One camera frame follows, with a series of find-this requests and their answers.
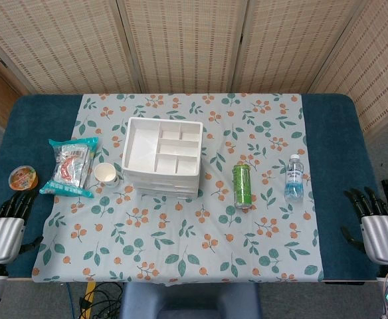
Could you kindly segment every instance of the chair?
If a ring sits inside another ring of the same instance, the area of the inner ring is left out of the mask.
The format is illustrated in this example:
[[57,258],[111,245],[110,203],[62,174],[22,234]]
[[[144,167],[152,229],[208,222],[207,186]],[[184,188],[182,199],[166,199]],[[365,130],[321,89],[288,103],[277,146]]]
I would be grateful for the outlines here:
[[120,319],[261,319],[254,283],[125,284]]

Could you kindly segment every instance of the white plastic organizer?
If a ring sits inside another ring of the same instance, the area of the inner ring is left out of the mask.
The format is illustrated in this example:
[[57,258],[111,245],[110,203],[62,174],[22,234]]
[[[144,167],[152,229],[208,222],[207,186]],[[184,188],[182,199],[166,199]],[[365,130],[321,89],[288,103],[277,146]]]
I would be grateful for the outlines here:
[[130,118],[122,167],[143,194],[197,196],[203,124]]

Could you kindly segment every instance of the bamboo folding screen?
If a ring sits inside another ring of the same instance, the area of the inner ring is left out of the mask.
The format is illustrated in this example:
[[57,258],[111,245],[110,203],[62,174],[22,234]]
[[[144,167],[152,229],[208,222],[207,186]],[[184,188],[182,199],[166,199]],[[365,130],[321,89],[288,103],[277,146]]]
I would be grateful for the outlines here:
[[341,92],[364,132],[388,114],[388,0],[0,0],[1,54],[32,93]]

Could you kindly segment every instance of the white paper cup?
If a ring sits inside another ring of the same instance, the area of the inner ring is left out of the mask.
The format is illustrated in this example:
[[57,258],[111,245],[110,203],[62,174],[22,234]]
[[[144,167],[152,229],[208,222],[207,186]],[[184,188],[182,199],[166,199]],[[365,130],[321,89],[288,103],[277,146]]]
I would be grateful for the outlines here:
[[113,188],[119,185],[116,168],[110,163],[99,163],[94,170],[95,178],[104,183],[106,187]]

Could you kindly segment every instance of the table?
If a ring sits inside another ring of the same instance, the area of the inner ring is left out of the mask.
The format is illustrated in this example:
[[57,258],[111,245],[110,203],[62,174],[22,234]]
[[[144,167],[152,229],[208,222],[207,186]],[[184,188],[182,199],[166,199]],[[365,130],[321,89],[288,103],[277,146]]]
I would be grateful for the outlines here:
[[[46,140],[71,137],[80,99],[81,96],[38,95],[25,96],[16,102],[0,149],[0,204],[12,194],[7,178],[18,165],[36,167],[41,184],[51,175],[54,158]],[[355,213],[342,190],[364,185],[376,188],[353,102],[339,94],[305,94],[302,102],[324,280],[374,279],[377,266],[349,246],[340,233],[340,225],[346,225],[360,238]],[[351,170],[358,163],[361,169],[353,174]],[[52,197],[38,197],[25,241],[41,234],[51,208]],[[31,251],[19,257],[8,267],[10,276],[30,276],[36,253]]]

